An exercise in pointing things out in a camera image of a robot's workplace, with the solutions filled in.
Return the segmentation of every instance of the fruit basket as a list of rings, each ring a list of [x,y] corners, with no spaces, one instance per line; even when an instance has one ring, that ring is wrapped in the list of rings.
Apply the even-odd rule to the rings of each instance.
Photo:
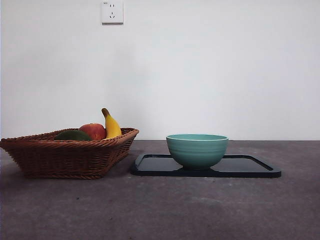
[[[3,148],[26,178],[100,179],[129,154],[139,130],[121,128],[121,135],[104,140],[54,140],[68,128],[37,135],[3,138]]]

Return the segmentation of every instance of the countertop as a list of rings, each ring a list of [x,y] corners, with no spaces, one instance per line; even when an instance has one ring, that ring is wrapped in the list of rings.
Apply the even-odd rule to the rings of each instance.
[[[226,154],[261,156],[279,178],[136,176],[135,140],[96,180],[26,179],[1,150],[2,240],[318,240],[320,141],[234,141]]]

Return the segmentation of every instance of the ceramic bowl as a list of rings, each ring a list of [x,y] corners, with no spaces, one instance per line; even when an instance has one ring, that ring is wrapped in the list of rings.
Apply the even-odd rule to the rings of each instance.
[[[166,137],[173,159],[185,169],[204,170],[220,162],[228,138],[210,134],[175,134]]]

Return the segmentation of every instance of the red apple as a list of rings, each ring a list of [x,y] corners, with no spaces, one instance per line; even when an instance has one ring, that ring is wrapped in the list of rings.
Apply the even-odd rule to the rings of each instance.
[[[88,123],[82,125],[78,130],[88,134],[92,140],[100,141],[106,138],[105,127],[100,123]]]

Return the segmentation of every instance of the tray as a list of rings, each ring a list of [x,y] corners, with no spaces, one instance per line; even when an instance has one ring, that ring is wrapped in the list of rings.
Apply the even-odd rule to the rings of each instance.
[[[169,154],[141,154],[130,169],[138,176],[278,178],[281,170],[251,155],[224,155],[206,170],[184,169]]]

